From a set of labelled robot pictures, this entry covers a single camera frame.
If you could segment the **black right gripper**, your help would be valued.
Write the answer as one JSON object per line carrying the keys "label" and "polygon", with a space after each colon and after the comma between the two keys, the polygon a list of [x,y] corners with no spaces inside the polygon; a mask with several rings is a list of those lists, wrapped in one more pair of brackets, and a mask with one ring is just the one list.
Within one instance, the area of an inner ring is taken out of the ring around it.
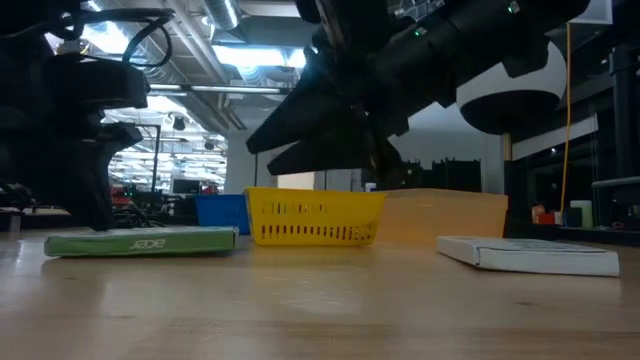
{"label": "black right gripper", "polygon": [[279,150],[273,175],[365,168],[383,187],[399,187],[402,159],[389,137],[406,133],[408,117],[425,107],[425,49],[387,46],[335,60],[307,48],[305,56],[312,74],[250,135],[247,150]]}

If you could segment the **silver ceiling duct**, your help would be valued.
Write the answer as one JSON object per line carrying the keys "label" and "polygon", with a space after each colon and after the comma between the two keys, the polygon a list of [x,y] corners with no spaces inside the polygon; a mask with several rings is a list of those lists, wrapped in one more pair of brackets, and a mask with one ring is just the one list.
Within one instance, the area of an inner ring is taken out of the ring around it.
{"label": "silver ceiling duct", "polygon": [[231,30],[241,21],[237,0],[201,0],[207,17],[216,29]]}

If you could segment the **grey horizontal pipe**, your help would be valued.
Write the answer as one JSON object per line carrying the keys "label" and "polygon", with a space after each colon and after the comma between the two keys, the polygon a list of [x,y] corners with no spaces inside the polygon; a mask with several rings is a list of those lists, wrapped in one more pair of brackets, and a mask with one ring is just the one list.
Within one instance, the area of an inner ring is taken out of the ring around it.
{"label": "grey horizontal pipe", "polygon": [[600,180],[591,184],[592,189],[625,186],[640,186],[640,176]]}

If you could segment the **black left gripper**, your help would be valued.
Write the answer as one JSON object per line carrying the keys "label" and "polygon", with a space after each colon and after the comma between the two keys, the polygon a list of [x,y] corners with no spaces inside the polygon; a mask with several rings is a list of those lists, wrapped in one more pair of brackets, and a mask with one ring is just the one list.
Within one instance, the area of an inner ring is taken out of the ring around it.
{"label": "black left gripper", "polygon": [[[15,107],[0,107],[0,166],[23,159],[59,160],[59,202],[84,226],[113,226],[108,166],[114,155],[143,136],[132,123],[101,125],[102,110],[33,116]],[[91,152],[96,150],[96,158]]]}

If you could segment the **long ceiling light tube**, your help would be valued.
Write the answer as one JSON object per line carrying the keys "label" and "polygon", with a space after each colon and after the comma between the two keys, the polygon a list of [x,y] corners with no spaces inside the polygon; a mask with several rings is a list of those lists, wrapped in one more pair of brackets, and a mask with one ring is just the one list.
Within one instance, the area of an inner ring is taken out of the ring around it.
{"label": "long ceiling light tube", "polygon": [[251,87],[231,85],[186,85],[186,84],[151,84],[153,91],[165,92],[211,92],[211,93],[235,93],[257,95],[286,95],[289,88],[279,87]]}

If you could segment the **orange translucent plastic bin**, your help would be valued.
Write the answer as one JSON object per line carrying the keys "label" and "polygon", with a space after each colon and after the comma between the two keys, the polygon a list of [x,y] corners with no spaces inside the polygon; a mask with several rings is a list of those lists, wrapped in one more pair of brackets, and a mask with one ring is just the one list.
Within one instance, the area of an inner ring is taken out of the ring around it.
{"label": "orange translucent plastic bin", "polygon": [[439,236],[501,238],[508,197],[442,189],[388,191],[377,243],[433,247]]}

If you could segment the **blue plastic basket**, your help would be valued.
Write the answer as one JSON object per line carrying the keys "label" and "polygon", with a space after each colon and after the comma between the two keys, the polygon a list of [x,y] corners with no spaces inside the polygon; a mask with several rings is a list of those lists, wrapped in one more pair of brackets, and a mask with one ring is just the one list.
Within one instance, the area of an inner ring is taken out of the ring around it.
{"label": "blue plastic basket", "polygon": [[198,223],[206,227],[235,227],[240,235],[249,235],[249,218],[244,195],[197,195]]}

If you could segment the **white box with green side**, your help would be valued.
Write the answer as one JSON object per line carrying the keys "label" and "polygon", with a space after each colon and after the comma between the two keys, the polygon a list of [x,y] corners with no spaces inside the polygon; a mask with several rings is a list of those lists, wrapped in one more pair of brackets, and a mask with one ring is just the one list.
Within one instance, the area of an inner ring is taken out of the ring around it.
{"label": "white box with green side", "polygon": [[150,227],[114,229],[49,236],[44,254],[49,257],[124,257],[193,255],[231,251],[235,227]]}

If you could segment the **dark background equipment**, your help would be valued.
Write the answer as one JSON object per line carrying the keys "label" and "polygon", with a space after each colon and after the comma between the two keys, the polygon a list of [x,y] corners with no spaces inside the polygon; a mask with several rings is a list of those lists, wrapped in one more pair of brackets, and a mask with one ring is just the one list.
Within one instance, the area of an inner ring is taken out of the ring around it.
{"label": "dark background equipment", "polygon": [[461,161],[445,158],[432,161],[423,168],[419,160],[406,161],[401,188],[435,188],[466,192],[481,192],[481,161]]}

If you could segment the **white globe lamp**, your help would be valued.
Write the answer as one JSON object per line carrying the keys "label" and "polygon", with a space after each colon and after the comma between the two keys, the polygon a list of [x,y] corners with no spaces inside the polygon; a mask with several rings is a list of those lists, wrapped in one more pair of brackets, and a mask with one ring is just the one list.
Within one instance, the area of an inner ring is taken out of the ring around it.
{"label": "white globe lamp", "polygon": [[565,58],[549,43],[543,68],[512,78],[499,63],[457,89],[457,106],[475,129],[494,135],[511,133],[555,111],[565,93],[566,77]]}

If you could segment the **black stand pole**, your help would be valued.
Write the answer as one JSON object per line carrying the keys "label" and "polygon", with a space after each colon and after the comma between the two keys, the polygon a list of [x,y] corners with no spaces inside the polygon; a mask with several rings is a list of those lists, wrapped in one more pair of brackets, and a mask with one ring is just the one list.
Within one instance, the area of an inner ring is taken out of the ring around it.
{"label": "black stand pole", "polygon": [[[640,105],[637,71],[640,49],[622,44],[610,56],[613,81],[614,139],[617,178],[640,176]],[[613,187],[619,203],[640,203],[640,186]]]}

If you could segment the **white box with printed label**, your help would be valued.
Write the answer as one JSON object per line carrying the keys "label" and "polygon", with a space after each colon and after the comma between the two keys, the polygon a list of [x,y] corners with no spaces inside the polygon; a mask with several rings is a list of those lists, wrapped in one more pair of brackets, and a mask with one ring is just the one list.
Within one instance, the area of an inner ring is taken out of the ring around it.
{"label": "white box with printed label", "polygon": [[439,236],[436,250],[479,269],[555,275],[618,277],[618,253],[537,239]]}

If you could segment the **black background monitor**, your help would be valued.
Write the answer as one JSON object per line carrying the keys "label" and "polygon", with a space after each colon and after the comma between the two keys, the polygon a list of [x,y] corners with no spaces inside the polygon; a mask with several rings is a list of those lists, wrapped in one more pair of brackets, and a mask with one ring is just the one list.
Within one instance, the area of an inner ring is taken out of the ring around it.
{"label": "black background monitor", "polygon": [[191,179],[173,179],[171,193],[180,195],[199,195],[201,193],[201,182]]}

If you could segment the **yellow plastic basket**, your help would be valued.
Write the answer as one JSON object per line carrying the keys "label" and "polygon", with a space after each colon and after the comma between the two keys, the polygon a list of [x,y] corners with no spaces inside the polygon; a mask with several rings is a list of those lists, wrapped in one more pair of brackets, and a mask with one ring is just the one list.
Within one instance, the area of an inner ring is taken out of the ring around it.
{"label": "yellow plastic basket", "polygon": [[386,195],[251,187],[245,190],[250,235],[261,246],[368,246]]}

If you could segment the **pale green container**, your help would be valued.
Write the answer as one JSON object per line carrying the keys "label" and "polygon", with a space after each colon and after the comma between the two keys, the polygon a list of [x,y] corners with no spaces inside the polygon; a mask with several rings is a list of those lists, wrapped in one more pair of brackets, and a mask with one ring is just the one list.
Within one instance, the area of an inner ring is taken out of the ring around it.
{"label": "pale green container", "polygon": [[572,224],[581,228],[594,227],[593,203],[591,200],[572,200],[570,202]]}

